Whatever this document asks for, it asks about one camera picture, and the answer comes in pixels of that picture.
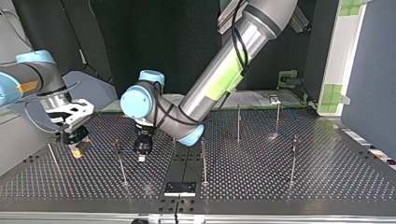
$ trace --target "blue joint cap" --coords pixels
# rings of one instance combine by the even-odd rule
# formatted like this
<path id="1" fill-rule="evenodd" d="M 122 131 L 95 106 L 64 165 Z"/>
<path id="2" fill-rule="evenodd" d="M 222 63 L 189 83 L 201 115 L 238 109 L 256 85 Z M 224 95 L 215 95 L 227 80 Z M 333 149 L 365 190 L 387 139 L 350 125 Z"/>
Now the blue joint cap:
<path id="1" fill-rule="evenodd" d="M 152 102 L 149 91 L 135 85 L 121 96 L 120 106 L 122 112 L 129 118 L 142 119 L 151 112 Z"/>
<path id="2" fill-rule="evenodd" d="M 0 106 L 19 101 L 23 94 L 18 91 L 21 83 L 14 77 L 0 72 Z"/>
<path id="3" fill-rule="evenodd" d="M 196 127 L 196 129 L 192 133 L 177 141 L 183 144 L 184 146 L 192 147 L 199 140 L 202 133 L 204 132 L 204 129 L 205 129 L 204 124 L 200 124 L 198 125 L 198 127 Z"/>
<path id="4" fill-rule="evenodd" d="M 17 55 L 18 63 L 56 63 L 47 50 L 38 50 Z"/>
<path id="5" fill-rule="evenodd" d="M 161 72 L 154 70 L 143 70 L 140 72 L 139 80 L 145 80 L 150 82 L 159 82 L 161 85 L 165 85 L 165 76 Z"/>

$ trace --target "vertical pin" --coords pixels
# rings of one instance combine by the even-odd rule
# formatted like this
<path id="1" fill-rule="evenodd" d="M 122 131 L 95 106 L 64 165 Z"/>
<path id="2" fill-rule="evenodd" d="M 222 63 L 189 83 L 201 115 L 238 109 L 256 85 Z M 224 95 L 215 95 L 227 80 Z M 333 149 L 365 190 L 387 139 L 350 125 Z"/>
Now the vertical pin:
<path id="1" fill-rule="evenodd" d="M 121 168 L 121 172 L 122 172 L 122 178 L 123 178 L 122 185 L 124 187 L 126 187 L 129 185 L 129 183 L 128 183 L 128 180 L 126 179 L 125 169 L 124 169 L 123 162 L 122 162 L 122 148 L 121 148 L 121 140 L 119 138 L 116 138 L 116 140 L 114 142 L 114 148 L 116 149 L 117 159 L 119 160 L 120 168 Z"/>
<path id="2" fill-rule="evenodd" d="M 61 167 L 59 166 L 59 161 L 55 156 L 55 152 L 53 151 L 52 145 L 50 143 L 48 143 L 47 146 L 49 147 L 50 155 L 51 155 L 53 161 L 55 162 L 55 165 L 56 165 L 56 168 L 58 169 L 59 174 L 62 174 Z"/>
<path id="3" fill-rule="evenodd" d="M 294 184 L 294 170 L 295 170 L 296 158 L 297 158 L 299 148 L 300 148 L 300 139 L 299 139 L 299 136 L 297 134 L 295 134 L 293 137 L 293 145 L 291 147 L 292 153 L 293 153 L 293 164 L 291 166 L 290 188 Z"/>
<path id="4" fill-rule="evenodd" d="M 201 141 L 201 150 L 202 150 L 202 159 L 204 161 L 204 183 L 203 185 L 207 187 L 209 185 L 209 182 L 207 182 L 207 175 L 206 175 L 206 145 L 205 145 L 205 139 L 202 138 Z"/>
<path id="5" fill-rule="evenodd" d="M 276 101 L 277 109 L 276 109 L 276 132 L 279 129 L 279 116 L 280 116 L 280 101 Z"/>
<path id="6" fill-rule="evenodd" d="M 238 138 L 237 141 L 239 143 L 239 141 L 241 140 L 241 107 L 238 105 Z"/>

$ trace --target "robotic arm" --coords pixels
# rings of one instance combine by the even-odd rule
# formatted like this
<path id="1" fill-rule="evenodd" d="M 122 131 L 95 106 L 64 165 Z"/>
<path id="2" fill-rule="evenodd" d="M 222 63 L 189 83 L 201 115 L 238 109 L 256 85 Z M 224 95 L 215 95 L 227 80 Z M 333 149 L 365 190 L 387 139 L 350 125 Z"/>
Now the robotic arm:
<path id="1" fill-rule="evenodd" d="M 235 25 L 247 50 L 250 62 L 264 45 L 277 38 L 288 24 L 297 0 L 249 0 L 243 18 Z M 122 111 L 136 121 L 135 150 L 147 155 L 152 149 L 152 135 L 161 128 L 185 146 L 194 145 L 204 132 L 203 119 L 218 100 L 232 92 L 243 79 L 242 64 L 236 49 L 241 43 L 230 38 L 195 82 L 180 105 L 162 97 L 164 75 L 145 70 L 139 81 L 120 99 Z"/>
<path id="2" fill-rule="evenodd" d="M 59 126 L 55 132 L 43 130 L 60 135 L 74 157 L 81 157 L 90 145 L 83 124 L 91 118 L 94 106 L 84 99 L 72 100 L 55 61 L 46 50 L 18 55 L 17 62 L 0 67 L 0 106 L 35 93 L 50 120 Z"/>

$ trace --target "perforated metal table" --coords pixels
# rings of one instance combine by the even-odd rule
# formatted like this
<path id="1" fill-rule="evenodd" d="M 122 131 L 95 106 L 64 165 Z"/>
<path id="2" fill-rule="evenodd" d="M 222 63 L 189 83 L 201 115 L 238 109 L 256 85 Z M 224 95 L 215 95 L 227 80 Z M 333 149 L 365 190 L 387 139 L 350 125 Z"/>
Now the perforated metal table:
<path id="1" fill-rule="evenodd" d="M 88 128 L 93 147 L 80 160 L 53 144 L 0 177 L 0 213 L 234 216 L 396 217 L 396 173 L 311 109 L 221 111 L 206 124 L 209 185 L 203 186 L 201 145 L 183 147 L 157 131 L 146 162 L 132 152 L 134 125 L 101 114 Z M 290 184 L 292 137 L 300 137 Z M 129 186 L 122 185 L 113 143 L 124 144 Z M 197 182 L 193 198 L 164 197 L 168 182 Z"/>

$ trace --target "gray panel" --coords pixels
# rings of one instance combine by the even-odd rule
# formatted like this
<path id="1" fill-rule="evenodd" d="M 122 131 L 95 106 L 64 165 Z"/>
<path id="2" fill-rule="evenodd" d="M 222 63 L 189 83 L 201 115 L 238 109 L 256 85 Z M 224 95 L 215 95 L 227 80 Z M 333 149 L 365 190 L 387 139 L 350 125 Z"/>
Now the gray panel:
<path id="1" fill-rule="evenodd" d="M 346 95 L 342 121 L 396 158 L 396 1 L 368 3 Z"/>

